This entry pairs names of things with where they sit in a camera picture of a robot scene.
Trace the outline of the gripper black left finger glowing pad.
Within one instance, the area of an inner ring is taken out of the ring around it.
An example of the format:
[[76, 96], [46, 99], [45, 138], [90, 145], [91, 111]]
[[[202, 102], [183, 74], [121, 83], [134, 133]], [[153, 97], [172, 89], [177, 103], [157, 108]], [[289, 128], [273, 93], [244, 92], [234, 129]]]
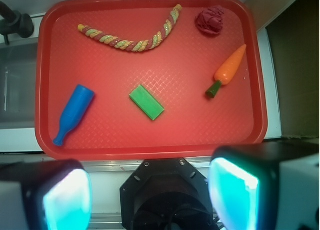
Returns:
[[2, 230], [86, 230], [92, 183], [73, 159], [0, 165]]

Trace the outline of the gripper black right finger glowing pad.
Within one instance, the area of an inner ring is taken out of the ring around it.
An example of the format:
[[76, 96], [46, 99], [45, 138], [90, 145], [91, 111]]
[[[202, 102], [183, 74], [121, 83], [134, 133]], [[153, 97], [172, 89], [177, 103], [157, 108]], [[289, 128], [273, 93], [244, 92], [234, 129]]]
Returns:
[[208, 191], [228, 230], [317, 230], [320, 146], [304, 141], [221, 146], [210, 161]]

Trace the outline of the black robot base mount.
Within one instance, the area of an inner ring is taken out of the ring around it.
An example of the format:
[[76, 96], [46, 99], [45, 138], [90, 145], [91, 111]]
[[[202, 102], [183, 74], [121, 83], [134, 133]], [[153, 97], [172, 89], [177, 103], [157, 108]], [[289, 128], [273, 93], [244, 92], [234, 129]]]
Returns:
[[219, 230], [208, 180], [185, 159], [145, 160], [120, 187], [126, 230]]

